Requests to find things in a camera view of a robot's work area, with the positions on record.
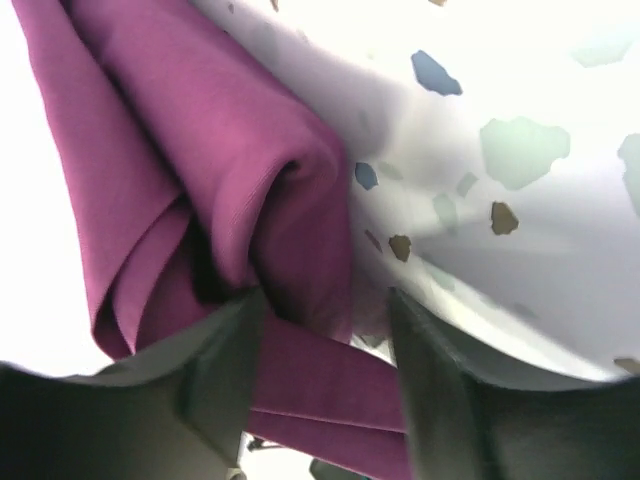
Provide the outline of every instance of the blue spot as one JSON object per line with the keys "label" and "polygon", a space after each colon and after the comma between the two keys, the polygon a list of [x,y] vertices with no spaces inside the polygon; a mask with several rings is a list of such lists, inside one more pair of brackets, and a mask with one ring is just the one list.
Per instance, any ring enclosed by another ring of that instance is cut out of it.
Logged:
{"label": "blue spot", "polygon": [[378,176],[368,163],[356,163],[356,182],[365,190],[371,190],[378,185]]}
{"label": "blue spot", "polygon": [[460,83],[451,77],[442,65],[422,50],[411,55],[411,63],[416,80],[430,92],[439,93],[443,97],[462,95]]}

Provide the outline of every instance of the pink cloth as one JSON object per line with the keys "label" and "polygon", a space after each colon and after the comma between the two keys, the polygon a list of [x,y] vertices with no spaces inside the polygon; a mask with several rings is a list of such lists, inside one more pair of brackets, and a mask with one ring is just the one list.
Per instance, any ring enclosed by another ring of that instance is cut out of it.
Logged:
{"label": "pink cloth", "polygon": [[351,251],[336,136],[186,0],[14,6],[100,347],[130,355],[260,282],[275,314],[249,431],[409,479],[395,369],[341,343]]}

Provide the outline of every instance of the purple towel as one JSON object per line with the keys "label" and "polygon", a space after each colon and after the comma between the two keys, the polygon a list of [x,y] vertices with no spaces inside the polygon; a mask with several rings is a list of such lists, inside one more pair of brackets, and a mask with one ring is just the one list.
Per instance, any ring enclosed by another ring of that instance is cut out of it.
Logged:
{"label": "purple towel", "polygon": [[249,431],[409,479],[395,369],[343,343],[351,250],[336,136],[187,0],[14,6],[100,347],[130,355],[261,283],[275,314]]}

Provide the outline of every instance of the folded cloth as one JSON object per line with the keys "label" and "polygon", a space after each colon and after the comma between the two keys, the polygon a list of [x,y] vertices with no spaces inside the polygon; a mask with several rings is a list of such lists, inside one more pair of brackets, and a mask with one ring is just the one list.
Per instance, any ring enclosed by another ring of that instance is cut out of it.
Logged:
{"label": "folded cloth", "polygon": [[335,135],[186,0],[13,2],[98,345],[125,357],[259,283],[273,312],[248,430],[409,479],[395,369],[344,344],[351,243]]}

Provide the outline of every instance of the crumpled fabric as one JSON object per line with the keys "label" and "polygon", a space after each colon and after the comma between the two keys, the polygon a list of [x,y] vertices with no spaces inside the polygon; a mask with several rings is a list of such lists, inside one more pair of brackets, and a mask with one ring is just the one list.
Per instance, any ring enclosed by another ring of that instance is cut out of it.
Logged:
{"label": "crumpled fabric", "polygon": [[63,163],[97,344],[126,357],[260,284],[272,312],[248,431],[409,479],[396,371],[346,345],[336,135],[186,0],[13,3]]}

